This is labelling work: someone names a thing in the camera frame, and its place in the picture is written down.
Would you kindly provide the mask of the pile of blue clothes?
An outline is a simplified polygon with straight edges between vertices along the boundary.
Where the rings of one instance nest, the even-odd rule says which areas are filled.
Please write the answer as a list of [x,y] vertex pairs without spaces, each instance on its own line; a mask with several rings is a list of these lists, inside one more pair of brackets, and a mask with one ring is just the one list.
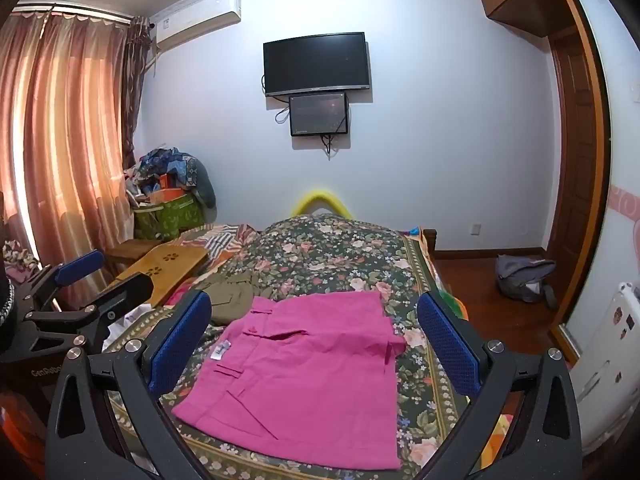
[[126,176],[145,195],[158,191],[162,187],[160,178],[166,176],[170,188],[192,193],[207,209],[217,207],[214,187],[205,166],[195,156],[178,148],[149,151],[126,171]]

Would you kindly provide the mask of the grey backpack on floor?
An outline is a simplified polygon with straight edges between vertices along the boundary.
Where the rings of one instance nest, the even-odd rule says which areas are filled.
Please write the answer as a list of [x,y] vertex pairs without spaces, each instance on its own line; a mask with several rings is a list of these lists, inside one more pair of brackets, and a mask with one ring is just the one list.
[[554,270],[553,260],[500,255],[496,261],[496,286],[506,298],[526,304],[543,302],[555,310],[558,302],[548,283]]

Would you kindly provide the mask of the black wall television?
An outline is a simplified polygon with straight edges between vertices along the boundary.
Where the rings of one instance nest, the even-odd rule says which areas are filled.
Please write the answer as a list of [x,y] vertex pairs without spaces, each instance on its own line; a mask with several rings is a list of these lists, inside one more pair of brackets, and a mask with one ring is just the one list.
[[314,35],[266,42],[267,96],[326,90],[362,90],[371,85],[363,32]]

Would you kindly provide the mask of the brown wooden door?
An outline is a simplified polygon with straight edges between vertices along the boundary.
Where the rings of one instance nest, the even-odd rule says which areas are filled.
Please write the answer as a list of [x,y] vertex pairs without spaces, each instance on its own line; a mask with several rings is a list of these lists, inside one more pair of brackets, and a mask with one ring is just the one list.
[[568,320],[590,270],[602,228],[610,174],[608,96],[597,44],[578,0],[562,0],[568,25],[549,36],[561,107],[558,199],[549,249],[558,312]]

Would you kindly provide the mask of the striped cloth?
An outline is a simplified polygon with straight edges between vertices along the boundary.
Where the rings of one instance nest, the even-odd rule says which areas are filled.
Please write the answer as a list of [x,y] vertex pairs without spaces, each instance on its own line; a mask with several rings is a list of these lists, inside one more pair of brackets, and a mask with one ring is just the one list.
[[259,234],[248,224],[203,224],[183,232],[171,245],[201,247],[206,259],[197,274],[215,272]]

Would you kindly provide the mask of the pink orange curtain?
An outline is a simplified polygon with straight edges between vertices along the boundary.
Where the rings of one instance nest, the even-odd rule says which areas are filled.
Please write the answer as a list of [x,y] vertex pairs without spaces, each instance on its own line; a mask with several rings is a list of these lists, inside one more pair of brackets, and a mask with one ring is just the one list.
[[58,12],[1,27],[1,193],[9,232],[42,266],[134,234],[130,28]]

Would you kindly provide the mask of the green storage box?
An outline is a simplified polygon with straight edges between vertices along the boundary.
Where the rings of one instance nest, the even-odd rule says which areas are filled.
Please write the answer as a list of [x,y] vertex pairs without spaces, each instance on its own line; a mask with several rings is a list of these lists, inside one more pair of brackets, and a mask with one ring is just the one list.
[[132,212],[134,237],[138,240],[168,242],[205,223],[202,206],[192,194],[161,204],[134,208]]

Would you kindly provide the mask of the yellow curved cushion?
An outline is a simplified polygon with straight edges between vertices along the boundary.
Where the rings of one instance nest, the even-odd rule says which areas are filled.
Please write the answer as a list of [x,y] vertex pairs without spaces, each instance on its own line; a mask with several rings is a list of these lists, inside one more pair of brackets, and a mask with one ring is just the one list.
[[352,219],[352,214],[346,206],[337,198],[336,195],[328,190],[312,190],[305,194],[294,206],[291,216],[300,216],[301,214],[311,214],[311,211],[317,206],[323,206],[334,214],[345,218]]

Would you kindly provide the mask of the wooden lap tray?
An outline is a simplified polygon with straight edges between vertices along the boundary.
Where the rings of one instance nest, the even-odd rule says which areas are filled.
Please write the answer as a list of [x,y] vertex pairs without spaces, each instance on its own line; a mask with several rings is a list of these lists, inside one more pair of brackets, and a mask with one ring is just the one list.
[[161,244],[135,262],[108,285],[112,288],[136,272],[146,274],[153,282],[153,293],[146,302],[156,308],[162,306],[175,289],[194,274],[207,260],[203,247]]

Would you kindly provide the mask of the white air conditioner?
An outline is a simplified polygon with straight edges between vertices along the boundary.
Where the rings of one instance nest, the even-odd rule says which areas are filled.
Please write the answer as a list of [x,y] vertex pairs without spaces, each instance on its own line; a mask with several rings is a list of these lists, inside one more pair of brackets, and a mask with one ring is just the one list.
[[156,45],[167,51],[240,21],[241,0],[201,0],[160,20]]

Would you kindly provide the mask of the pink pants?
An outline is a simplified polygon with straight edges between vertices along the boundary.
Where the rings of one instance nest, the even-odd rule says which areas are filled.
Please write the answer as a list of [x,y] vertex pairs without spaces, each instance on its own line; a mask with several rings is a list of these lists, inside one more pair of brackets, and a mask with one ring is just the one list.
[[254,299],[172,410],[218,440],[299,463],[399,468],[395,334],[379,292]]

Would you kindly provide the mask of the olive green folded pants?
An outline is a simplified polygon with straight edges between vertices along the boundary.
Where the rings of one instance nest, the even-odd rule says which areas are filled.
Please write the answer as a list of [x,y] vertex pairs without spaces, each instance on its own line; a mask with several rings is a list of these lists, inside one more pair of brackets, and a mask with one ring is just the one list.
[[195,288],[209,298],[213,326],[226,326],[242,318],[250,312],[255,297],[271,299],[274,296],[273,288],[260,286],[258,276],[253,273],[230,276],[213,273],[196,282]]

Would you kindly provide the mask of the small black wall monitor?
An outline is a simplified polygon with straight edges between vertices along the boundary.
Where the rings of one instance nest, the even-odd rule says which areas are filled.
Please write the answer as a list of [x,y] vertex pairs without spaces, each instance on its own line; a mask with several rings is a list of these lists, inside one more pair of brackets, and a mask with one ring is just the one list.
[[288,99],[291,136],[347,134],[348,101],[345,92],[300,94]]

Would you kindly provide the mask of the floral bedspread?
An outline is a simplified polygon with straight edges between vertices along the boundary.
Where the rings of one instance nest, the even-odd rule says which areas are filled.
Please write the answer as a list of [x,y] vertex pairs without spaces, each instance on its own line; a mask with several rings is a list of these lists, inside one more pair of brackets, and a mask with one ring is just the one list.
[[431,232],[406,234],[333,214],[297,216],[273,223],[215,272],[195,273],[153,310],[142,308],[119,324],[106,350],[143,339],[195,283],[213,273],[253,273],[259,285],[272,287],[273,300],[324,292],[378,292],[385,313],[407,348],[397,361],[400,467],[362,471],[321,467],[269,457],[206,436],[179,422],[177,429],[195,456],[224,479],[411,479],[449,436],[468,405],[454,392],[416,319],[422,292],[444,285],[432,263]]

